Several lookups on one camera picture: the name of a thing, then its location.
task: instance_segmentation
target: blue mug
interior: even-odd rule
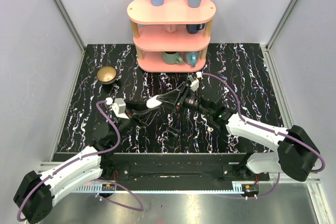
[[[199,30],[202,30],[205,28],[205,23],[200,24],[200,25],[186,25],[187,26],[187,31],[190,34],[197,34]]]
[[[198,62],[199,56],[199,52],[186,52],[184,55],[184,61],[194,68],[196,66],[196,63]]]

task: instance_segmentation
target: metal frame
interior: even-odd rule
[[[59,10],[59,13],[61,14],[65,24],[67,25],[70,33],[72,34],[76,44],[80,48],[81,51],[85,51],[86,45],[84,44],[83,40],[81,39],[78,31],[76,30],[73,22],[71,21],[71,18],[69,14],[67,13],[64,4],[62,3],[62,0],[53,0],[57,9]]]
[[[269,39],[269,41],[266,44],[266,48],[267,49],[271,49],[275,40],[277,39],[278,35],[280,34],[283,26],[285,25],[288,17],[290,16],[291,12],[293,11],[294,7],[296,6],[296,4],[298,3],[299,0],[290,0],[284,14],[282,15],[275,31],[273,32],[271,38]]]
[[[282,85],[280,83],[279,75],[277,69],[274,64],[274,60],[272,54],[269,49],[266,48],[266,45],[260,45],[265,63],[268,69],[268,73],[271,79],[272,87],[275,92],[275,96],[279,105],[279,110],[282,116],[283,124],[285,127],[292,127],[294,125],[293,117],[290,113],[288,102],[285,97],[284,91],[282,89]],[[307,178],[305,185],[308,188],[310,199],[313,203],[314,210],[318,221],[320,224],[322,223],[330,223],[334,224],[334,220],[331,215],[331,211],[329,209],[326,197],[324,195],[320,179],[318,174],[311,174]]]
[[[86,48],[86,45],[83,43],[78,31],[76,30],[73,22],[71,21],[71,18],[68,15],[62,1],[61,0],[53,0],[53,1],[56,5],[57,9],[59,10],[62,18],[64,19],[67,27],[69,28],[69,31],[72,34],[75,42],[77,43],[78,47],[82,51],[82,54],[81,54],[81,59],[79,61],[79,64],[77,66],[77,70],[76,70],[74,80],[72,82],[71,91],[69,92],[69,96],[68,96],[68,102],[67,102],[67,104],[65,106],[65,109],[64,109],[64,114],[62,116],[60,127],[58,129],[58,133],[57,133],[57,136],[56,136],[55,145],[54,145],[54,149],[53,149],[52,154],[55,153],[55,148],[57,147],[57,143],[60,139],[60,135],[61,135],[61,132],[62,132],[62,128],[63,128],[64,122],[65,122],[65,119],[66,119],[68,107],[69,107],[71,97],[72,97],[72,94],[73,94],[75,86],[76,86],[77,76],[79,74],[80,66],[81,66],[81,63],[82,63],[82,60],[83,60],[83,57],[84,57],[84,51],[85,51],[85,48]],[[281,83],[280,83],[280,80],[279,80],[279,77],[278,77],[276,67],[274,65],[274,61],[273,61],[271,53],[270,53],[270,49],[272,48],[273,44],[275,43],[278,35],[280,34],[282,28],[284,27],[288,17],[290,16],[291,12],[293,11],[293,9],[296,6],[296,4],[298,3],[298,1],[299,0],[291,0],[290,1],[290,3],[288,4],[283,16],[281,17],[281,19],[280,19],[275,31],[273,32],[270,40],[268,41],[268,43],[266,45],[260,45],[261,49],[263,51],[265,63],[268,67],[268,72],[269,72],[269,75],[270,75],[271,83],[272,83],[272,86],[273,86],[274,91],[275,91],[275,95],[276,95],[276,98],[277,98],[277,101],[278,101],[278,104],[279,104],[280,112],[281,112],[282,119],[283,119],[285,127],[291,127],[293,125],[293,118],[290,114],[288,103],[287,103],[286,97],[283,93],[283,89],[282,89],[282,86],[281,86]],[[56,162],[43,162],[41,164],[39,172],[51,169],[51,168],[57,166],[58,164],[59,163],[56,163]],[[276,174],[270,174],[271,179],[275,179],[276,176],[277,176]],[[285,174],[281,174],[280,183],[299,183],[299,182],[289,178]],[[317,174],[309,175],[305,184],[308,188],[310,198],[312,200],[312,203],[313,203],[313,206],[314,206],[314,209],[315,209],[315,212],[316,212],[319,223],[334,223],[333,218],[331,216],[329,206],[328,206],[326,198],[324,196],[324,192],[322,190],[318,175]]]
[[[63,126],[65,124],[65,120],[67,119],[67,114],[68,114],[68,110],[69,110],[69,107],[70,107],[71,98],[72,98],[72,95],[74,94],[73,92],[75,91],[76,82],[77,82],[77,79],[78,79],[78,76],[79,76],[80,67],[82,66],[84,55],[85,55],[85,52],[82,51],[82,53],[80,55],[80,59],[79,59],[78,64],[77,64],[77,67],[76,67],[74,79],[72,80],[72,83],[71,83],[71,88],[70,88],[70,92],[68,94],[67,102],[64,106],[62,118],[61,118],[60,124],[58,126],[57,134],[56,134],[56,137],[55,137],[55,140],[54,140],[54,145],[53,145],[52,152],[51,152],[50,159],[49,159],[50,162],[51,162],[54,154],[56,153],[57,145],[58,145],[59,140],[60,140],[61,135],[62,135]]]

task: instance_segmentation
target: wooden shelf post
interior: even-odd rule
[[[133,37],[138,39],[139,38],[139,30],[138,30],[137,23],[131,21],[131,27],[132,27],[132,31],[133,31]]]
[[[208,21],[205,25],[205,37],[210,37],[211,34],[211,28],[212,28],[212,20]]]
[[[142,60],[143,59],[142,50],[137,46],[135,46],[135,48],[137,49],[138,59]]]
[[[201,60],[205,60],[207,51],[208,51],[208,46],[201,51]]]

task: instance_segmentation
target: pink shelf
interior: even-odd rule
[[[210,43],[210,36],[204,37],[204,29],[190,34],[185,25],[178,25],[174,33],[167,33],[163,25],[144,26],[139,28],[139,36],[133,40],[144,51],[201,51]]]
[[[199,60],[194,68],[185,62],[170,65],[162,60],[161,52],[144,51],[143,54],[144,58],[142,60],[138,58],[138,63],[140,68],[147,72],[197,72],[205,65],[205,59]]]
[[[216,6],[210,0],[202,0],[198,8],[188,6],[187,0],[164,0],[161,6],[153,6],[150,0],[134,0],[127,7],[130,19],[142,25],[201,24],[213,19]]]

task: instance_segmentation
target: teal mug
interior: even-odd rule
[[[162,52],[162,59],[167,64],[181,64],[183,62],[180,52]]]
[[[199,56],[199,52],[186,52],[184,55],[184,61],[194,68],[196,66],[196,63],[198,62]]]

